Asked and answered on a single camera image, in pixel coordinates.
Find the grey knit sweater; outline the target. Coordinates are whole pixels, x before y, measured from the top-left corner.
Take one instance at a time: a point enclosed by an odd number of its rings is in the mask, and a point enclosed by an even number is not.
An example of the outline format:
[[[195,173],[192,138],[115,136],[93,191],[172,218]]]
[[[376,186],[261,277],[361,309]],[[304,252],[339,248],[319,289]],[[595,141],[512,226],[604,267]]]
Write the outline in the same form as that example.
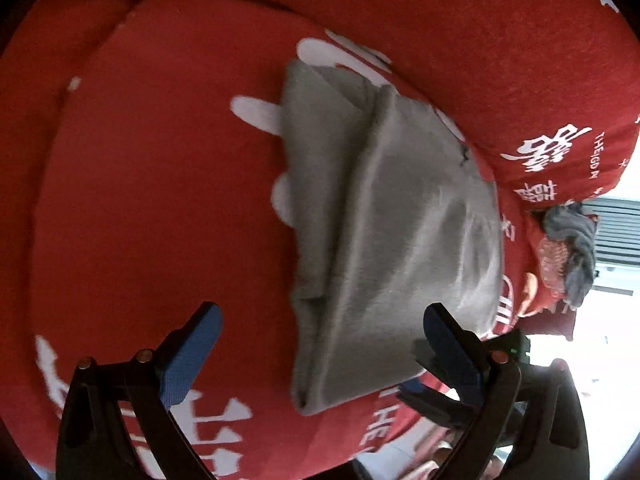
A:
[[[495,185],[439,112],[348,70],[288,66],[281,136],[298,263],[292,400],[319,414],[419,373],[413,343],[443,304],[495,325]]]

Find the dark grey crumpled cloth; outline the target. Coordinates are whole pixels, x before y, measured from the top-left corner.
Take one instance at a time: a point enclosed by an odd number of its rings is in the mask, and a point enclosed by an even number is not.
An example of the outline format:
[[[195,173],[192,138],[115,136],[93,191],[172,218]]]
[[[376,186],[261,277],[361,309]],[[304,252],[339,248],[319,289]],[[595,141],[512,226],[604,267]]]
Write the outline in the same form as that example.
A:
[[[563,263],[564,302],[577,310],[596,279],[597,217],[588,214],[582,203],[556,205],[546,211],[542,226],[549,240],[568,248]]]

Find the red pillow white characters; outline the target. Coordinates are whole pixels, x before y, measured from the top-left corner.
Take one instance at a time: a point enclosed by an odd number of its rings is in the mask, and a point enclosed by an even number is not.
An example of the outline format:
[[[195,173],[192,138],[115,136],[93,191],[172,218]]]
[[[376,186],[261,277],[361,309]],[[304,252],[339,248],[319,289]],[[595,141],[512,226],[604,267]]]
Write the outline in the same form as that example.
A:
[[[639,134],[639,41],[611,0],[254,0],[385,54],[524,200],[618,185]]]

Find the red patterned bed cover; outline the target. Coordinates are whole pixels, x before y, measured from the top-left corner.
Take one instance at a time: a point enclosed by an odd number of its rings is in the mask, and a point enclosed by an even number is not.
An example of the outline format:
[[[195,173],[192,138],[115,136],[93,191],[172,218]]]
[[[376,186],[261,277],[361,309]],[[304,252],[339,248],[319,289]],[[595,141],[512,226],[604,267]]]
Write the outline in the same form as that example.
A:
[[[296,16],[240,0],[151,0],[86,32],[105,0],[47,4],[2,58],[1,415],[53,458],[65,384],[86,350],[125,359],[203,299],[226,327],[175,416],[226,479],[298,479],[382,442],[410,416],[365,396],[304,417],[288,396],[294,233],[271,189],[279,138],[236,97],[273,99]]]

